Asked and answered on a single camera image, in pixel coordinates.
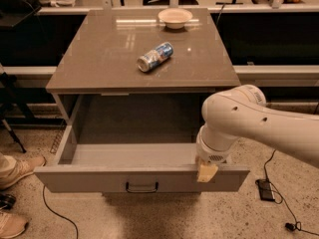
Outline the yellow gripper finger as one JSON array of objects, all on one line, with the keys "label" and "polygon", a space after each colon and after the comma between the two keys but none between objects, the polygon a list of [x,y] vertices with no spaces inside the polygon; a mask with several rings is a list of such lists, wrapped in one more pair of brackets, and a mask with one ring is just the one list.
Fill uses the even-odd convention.
[{"label": "yellow gripper finger", "polygon": [[216,164],[205,163],[202,159],[199,159],[196,163],[198,182],[208,183],[218,172],[218,166]]}]

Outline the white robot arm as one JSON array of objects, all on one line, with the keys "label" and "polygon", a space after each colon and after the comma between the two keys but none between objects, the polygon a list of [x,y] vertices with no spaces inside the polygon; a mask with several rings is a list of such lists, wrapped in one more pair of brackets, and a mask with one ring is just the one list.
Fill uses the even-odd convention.
[{"label": "white robot arm", "polygon": [[265,95],[243,85],[209,96],[196,137],[197,180],[211,181],[241,137],[253,139],[319,167],[319,116],[269,109]]}]

